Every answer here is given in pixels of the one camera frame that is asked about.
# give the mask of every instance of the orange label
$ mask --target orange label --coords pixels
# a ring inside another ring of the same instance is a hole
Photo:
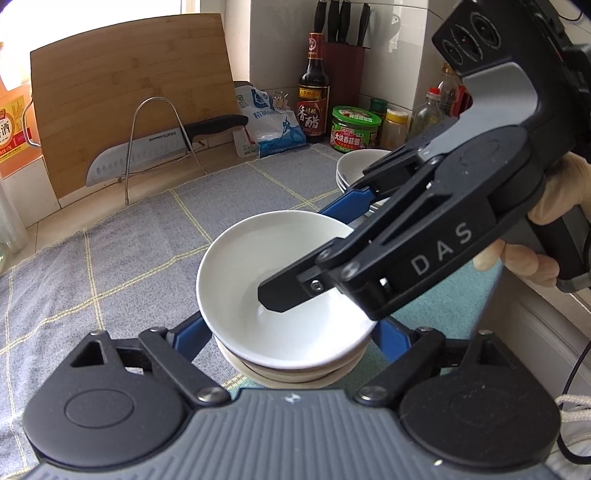
[[[22,131],[22,111],[25,108],[25,97],[15,98],[0,108],[0,163],[13,157],[29,147]]]

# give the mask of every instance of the finger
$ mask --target finger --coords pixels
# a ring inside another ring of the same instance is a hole
[[[482,252],[474,257],[472,263],[478,271],[485,272],[490,270],[499,261],[501,253],[505,248],[505,242],[500,238],[491,243]]]
[[[559,271],[560,267],[554,258],[538,255],[538,270],[527,279],[542,287],[555,287]]]
[[[547,225],[575,205],[581,205],[587,219],[591,218],[590,167],[584,158],[568,153],[549,169],[542,198],[528,217],[538,225]]]
[[[505,245],[501,260],[509,270],[520,277],[533,275],[539,266],[538,256],[535,252],[523,245]]]

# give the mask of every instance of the bowl rim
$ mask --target bowl rim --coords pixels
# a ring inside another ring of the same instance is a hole
[[[373,165],[373,164],[374,164],[374,163],[376,163],[378,160],[381,160],[381,159],[382,159],[382,158],[384,158],[386,155],[388,155],[388,154],[392,153],[392,151],[391,151],[391,150],[383,150],[383,149],[381,149],[381,148],[363,148],[363,149],[361,149],[361,150],[353,150],[353,151],[351,151],[351,152],[347,152],[347,153],[345,153],[345,154],[341,155],[341,156],[340,156],[340,158],[339,158],[339,159],[336,161],[336,172],[337,172],[337,175],[338,175],[338,176],[339,176],[339,177],[340,177],[340,178],[343,180],[343,183],[344,183],[346,186],[348,186],[348,187],[349,187],[351,184],[355,183],[355,182],[356,182],[357,180],[359,180],[359,179],[356,179],[356,180],[354,180],[354,181],[352,181],[352,182],[350,182],[350,183],[349,183],[349,182],[347,182],[347,181],[345,180],[345,177],[343,176],[343,173],[342,173],[342,168],[343,168],[343,165],[344,165],[344,163],[345,163],[346,161],[348,161],[348,159],[345,159],[345,160],[343,160],[343,159],[344,159],[344,158],[345,158],[347,155],[349,155],[349,158],[353,157],[353,155],[351,155],[352,153],[355,153],[355,154],[357,154],[357,156],[358,156],[358,155],[360,155],[360,154],[359,154],[359,152],[383,152],[383,153],[384,153],[384,154],[383,154],[383,155],[382,155],[380,158],[378,158],[378,159],[376,159],[375,161],[371,162],[371,163],[370,163],[370,164],[369,164],[367,167],[369,167],[370,165]]]
[[[328,355],[322,359],[317,359],[317,360],[313,360],[313,361],[311,361],[311,360],[307,360],[307,361],[304,361],[304,360],[280,360],[280,359],[268,357],[266,355],[260,355],[256,352],[252,352],[250,349],[245,349],[242,345],[238,344],[237,342],[228,341],[228,339],[225,338],[224,334],[220,335],[220,331],[215,327],[215,325],[212,324],[211,318],[208,318],[207,312],[204,312],[202,301],[201,301],[201,298],[199,295],[199,284],[200,284],[200,279],[202,278],[202,275],[203,275],[203,265],[206,264],[206,260],[208,258],[208,255],[211,254],[212,250],[215,250],[215,245],[220,241],[220,239],[222,239],[230,231],[232,231],[234,229],[238,229],[239,226],[241,226],[244,222],[247,222],[249,220],[253,220],[254,218],[258,218],[258,217],[262,217],[262,216],[272,216],[272,215],[278,215],[278,214],[282,214],[282,213],[286,213],[286,212],[288,212],[290,215],[292,215],[292,214],[307,215],[307,216],[321,215],[320,213],[307,212],[305,210],[275,210],[272,212],[259,213],[257,215],[250,216],[249,218],[246,218],[244,220],[240,220],[239,222],[235,223],[231,227],[227,228],[223,233],[221,233],[212,242],[212,244],[209,246],[209,248],[205,252],[205,254],[201,260],[201,263],[199,264],[199,269],[197,270],[197,278],[196,278],[196,282],[195,282],[196,283],[195,284],[195,291],[196,291],[196,295],[197,295],[197,304],[199,305],[199,310],[201,312],[201,316],[203,317],[203,320],[205,321],[205,324],[207,325],[207,327],[209,328],[211,333],[215,337],[217,337],[226,346],[226,348],[228,348],[231,352],[233,352],[238,357],[243,358],[251,363],[260,365],[262,367],[274,368],[274,369],[298,370],[298,369],[309,369],[309,368],[322,367],[323,365],[326,365],[328,363],[338,360],[340,357],[347,355],[352,350],[357,348],[371,334],[372,330],[374,329],[374,327],[376,325],[376,322],[369,320],[369,318],[368,318],[367,328],[360,331],[359,338],[354,343],[351,343],[346,349],[342,349],[341,351],[334,353],[333,355]],[[349,229],[349,233],[351,233],[353,231],[353,229],[349,225],[345,225],[344,223],[339,222],[338,220],[336,220],[332,217],[328,217],[328,216],[325,216],[325,217],[327,219],[330,219],[333,222],[337,222],[337,223],[340,223],[341,225],[344,225],[345,227],[347,227]]]

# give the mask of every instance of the cutting board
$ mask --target cutting board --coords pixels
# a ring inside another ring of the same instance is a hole
[[[136,20],[65,38],[31,52],[31,83],[57,198],[86,185],[102,151],[129,141],[146,98],[170,100],[184,124],[240,114],[219,14]],[[150,102],[134,138],[177,126],[170,105]]]

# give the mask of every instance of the knife block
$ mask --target knife block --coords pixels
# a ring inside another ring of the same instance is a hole
[[[359,106],[364,60],[365,47],[337,42],[324,44],[324,69],[330,80],[329,120],[337,105]],[[329,132],[331,124],[326,122]]]

